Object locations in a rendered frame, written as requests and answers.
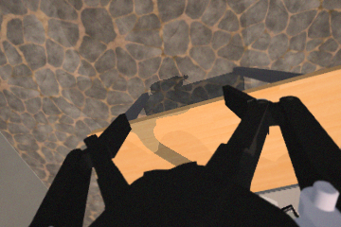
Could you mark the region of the grey base plate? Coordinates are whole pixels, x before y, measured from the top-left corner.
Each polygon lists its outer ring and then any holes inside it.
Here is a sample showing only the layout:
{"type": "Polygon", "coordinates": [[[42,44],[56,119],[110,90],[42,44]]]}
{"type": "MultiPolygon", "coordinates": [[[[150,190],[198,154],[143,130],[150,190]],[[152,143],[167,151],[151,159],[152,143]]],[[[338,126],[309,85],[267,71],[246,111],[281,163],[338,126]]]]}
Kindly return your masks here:
{"type": "Polygon", "coordinates": [[[298,213],[297,208],[300,196],[298,183],[262,190],[254,193],[270,201],[274,205],[278,206],[280,209],[292,204],[296,209],[296,212],[298,213]]]}

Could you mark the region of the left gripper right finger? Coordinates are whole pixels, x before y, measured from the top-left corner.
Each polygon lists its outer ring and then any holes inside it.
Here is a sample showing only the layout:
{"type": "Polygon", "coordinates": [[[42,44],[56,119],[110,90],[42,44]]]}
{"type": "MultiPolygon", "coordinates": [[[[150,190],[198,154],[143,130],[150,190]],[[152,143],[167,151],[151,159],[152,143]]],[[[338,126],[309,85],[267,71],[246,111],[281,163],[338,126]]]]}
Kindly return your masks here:
{"type": "Polygon", "coordinates": [[[223,92],[241,122],[181,192],[186,225],[214,227],[234,182],[250,190],[269,127],[279,126],[300,188],[293,220],[299,227],[341,227],[341,149],[303,102],[297,96],[272,102],[230,85],[223,92]]]}

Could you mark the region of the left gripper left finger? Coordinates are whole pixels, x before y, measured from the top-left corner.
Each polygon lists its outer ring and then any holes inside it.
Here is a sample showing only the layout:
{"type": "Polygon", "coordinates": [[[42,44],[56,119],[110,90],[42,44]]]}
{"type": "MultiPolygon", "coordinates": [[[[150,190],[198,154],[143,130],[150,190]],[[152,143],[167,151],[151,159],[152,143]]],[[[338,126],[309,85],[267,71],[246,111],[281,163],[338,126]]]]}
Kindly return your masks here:
{"type": "Polygon", "coordinates": [[[99,137],[83,140],[88,149],[71,150],[28,227],[82,227],[93,167],[110,226],[147,227],[145,207],[112,160],[131,129],[122,113],[99,137]]]}

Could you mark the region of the black rectangular nest pad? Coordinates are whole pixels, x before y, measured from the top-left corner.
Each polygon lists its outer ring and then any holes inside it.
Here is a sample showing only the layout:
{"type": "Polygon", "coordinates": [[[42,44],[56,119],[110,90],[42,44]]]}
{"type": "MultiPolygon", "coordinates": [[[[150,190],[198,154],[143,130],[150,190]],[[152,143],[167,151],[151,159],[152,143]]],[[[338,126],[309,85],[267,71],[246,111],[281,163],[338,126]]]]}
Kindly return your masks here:
{"type": "Polygon", "coordinates": [[[288,205],[288,206],[286,206],[286,207],[284,207],[284,208],[281,208],[281,209],[282,209],[283,211],[287,212],[287,213],[289,213],[289,212],[292,211],[296,218],[299,217],[298,213],[296,212],[296,210],[295,210],[295,208],[293,207],[292,204],[290,204],[290,205],[288,205]]]}

